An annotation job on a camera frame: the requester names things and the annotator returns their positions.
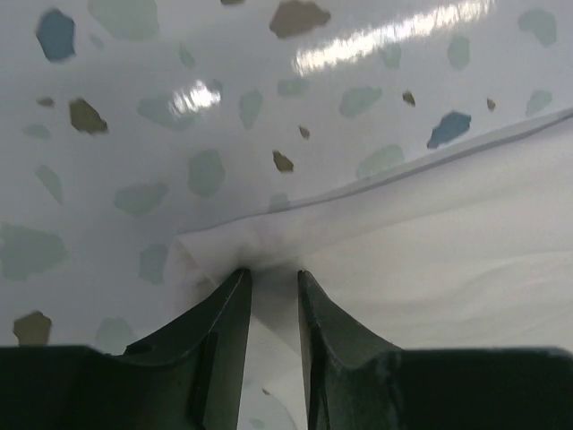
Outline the white t shirt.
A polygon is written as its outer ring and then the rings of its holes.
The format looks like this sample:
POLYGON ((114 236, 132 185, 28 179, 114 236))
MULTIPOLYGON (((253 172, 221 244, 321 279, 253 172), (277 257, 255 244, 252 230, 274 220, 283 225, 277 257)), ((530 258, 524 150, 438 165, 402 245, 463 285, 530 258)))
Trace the white t shirt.
POLYGON ((572 121, 362 192, 178 236, 178 312, 252 271, 240 422, 306 426, 297 274, 404 348, 572 347, 572 121))

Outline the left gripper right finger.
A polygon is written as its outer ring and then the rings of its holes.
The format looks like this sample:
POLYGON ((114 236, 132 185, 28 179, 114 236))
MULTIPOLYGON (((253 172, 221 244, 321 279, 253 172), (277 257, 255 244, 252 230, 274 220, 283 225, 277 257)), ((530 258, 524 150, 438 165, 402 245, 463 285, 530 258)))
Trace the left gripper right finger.
POLYGON ((560 348, 402 349, 300 271, 311 429, 569 429, 572 356, 560 348))

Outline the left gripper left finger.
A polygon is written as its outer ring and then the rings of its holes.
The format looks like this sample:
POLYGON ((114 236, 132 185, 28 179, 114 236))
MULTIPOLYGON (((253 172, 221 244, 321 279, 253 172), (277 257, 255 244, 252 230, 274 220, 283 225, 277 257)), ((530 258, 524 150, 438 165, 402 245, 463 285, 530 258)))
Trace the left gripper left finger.
POLYGON ((3 429, 235 429, 252 275, 111 355, 87 346, 1 349, 3 429))

